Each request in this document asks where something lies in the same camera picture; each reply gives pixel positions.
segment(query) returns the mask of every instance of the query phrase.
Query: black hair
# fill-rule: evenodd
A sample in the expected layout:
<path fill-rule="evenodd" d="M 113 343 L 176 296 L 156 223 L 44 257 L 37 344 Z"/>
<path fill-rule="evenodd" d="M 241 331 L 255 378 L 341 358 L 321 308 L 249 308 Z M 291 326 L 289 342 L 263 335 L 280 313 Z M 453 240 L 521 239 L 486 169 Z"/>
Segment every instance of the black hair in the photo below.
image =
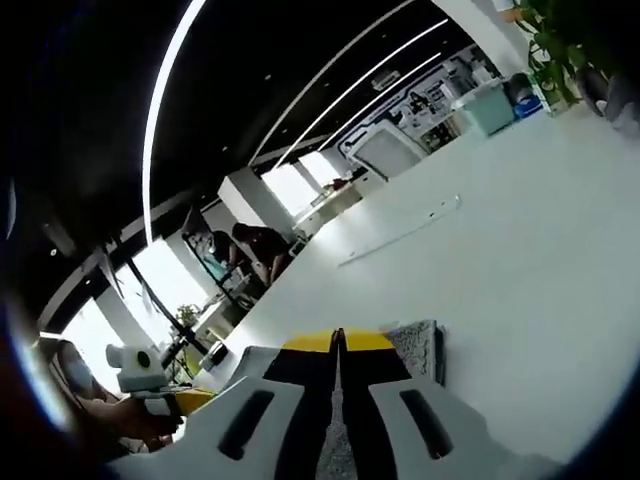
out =
<path fill-rule="evenodd" d="M 244 223 L 236 223 L 231 229 L 231 235 L 234 236 L 238 241 L 244 242 L 248 239 L 251 234 L 251 227 Z"/>

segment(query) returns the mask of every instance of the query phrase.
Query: woman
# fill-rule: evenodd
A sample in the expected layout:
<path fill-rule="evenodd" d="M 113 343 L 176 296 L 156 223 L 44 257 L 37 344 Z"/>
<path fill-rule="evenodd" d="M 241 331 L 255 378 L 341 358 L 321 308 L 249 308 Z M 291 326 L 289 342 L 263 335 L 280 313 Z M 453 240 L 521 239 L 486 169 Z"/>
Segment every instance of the woman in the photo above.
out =
<path fill-rule="evenodd" d="M 144 451 L 145 446 L 153 451 L 170 443 L 179 419 L 151 415 L 139 399 L 121 400 L 105 390 L 73 343 L 60 341 L 51 365 L 75 414 L 76 433 L 97 459 L 111 460 Z"/>
<path fill-rule="evenodd" d="M 262 264 L 257 273 L 267 287 L 273 285 L 291 263 L 289 244 L 273 228 L 236 223 L 231 234 L 236 240 L 247 245 Z"/>

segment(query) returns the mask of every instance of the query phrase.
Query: teal container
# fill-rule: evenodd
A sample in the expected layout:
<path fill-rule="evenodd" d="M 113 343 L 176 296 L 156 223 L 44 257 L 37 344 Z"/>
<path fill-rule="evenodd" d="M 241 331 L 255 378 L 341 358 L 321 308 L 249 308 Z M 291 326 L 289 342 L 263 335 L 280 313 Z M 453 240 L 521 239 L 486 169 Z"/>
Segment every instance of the teal container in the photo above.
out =
<path fill-rule="evenodd" d="M 515 120 L 513 107 L 501 85 L 474 92 L 465 99 L 462 110 L 476 130 L 485 136 L 497 132 Z"/>

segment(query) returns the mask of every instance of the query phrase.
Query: yellow object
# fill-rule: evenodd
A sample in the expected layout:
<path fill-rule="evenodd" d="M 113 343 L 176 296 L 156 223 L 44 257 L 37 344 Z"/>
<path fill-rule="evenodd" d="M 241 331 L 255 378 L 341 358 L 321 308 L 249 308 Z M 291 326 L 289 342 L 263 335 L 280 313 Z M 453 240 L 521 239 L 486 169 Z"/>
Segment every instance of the yellow object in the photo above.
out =
<path fill-rule="evenodd" d="M 362 350 L 387 350 L 393 349 L 393 344 L 380 332 L 370 330 L 349 329 L 344 330 L 347 340 L 347 350 L 357 352 Z"/>
<path fill-rule="evenodd" d="M 192 388 L 175 393 L 176 403 L 178 404 L 178 408 L 180 408 L 180 413 L 185 417 L 208 403 L 215 396 L 215 393 L 199 388 Z"/>
<path fill-rule="evenodd" d="M 301 352 L 324 352 L 328 353 L 331 348 L 331 338 L 333 330 L 312 333 L 310 335 L 300 335 L 282 345 L 283 350 L 298 350 Z"/>

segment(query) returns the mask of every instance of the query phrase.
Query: black slot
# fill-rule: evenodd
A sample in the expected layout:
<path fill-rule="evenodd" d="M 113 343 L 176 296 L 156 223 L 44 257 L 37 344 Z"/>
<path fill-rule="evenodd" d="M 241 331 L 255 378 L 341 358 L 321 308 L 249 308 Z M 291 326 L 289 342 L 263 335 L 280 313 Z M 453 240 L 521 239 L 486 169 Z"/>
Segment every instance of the black slot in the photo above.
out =
<path fill-rule="evenodd" d="M 258 390 L 244 404 L 225 432 L 218 450 L 233 460 L 244 457 L 245 448 L 273 399 L 273 393 Z"/>
<path fill-rule="evenodd" d="M 422 394 L 418 390 L 407 390 L 400 393 L 400 398 L 416 422 L 431 458 L 439 459 L 448 455 L 453 450 L 451 439 Z"/>

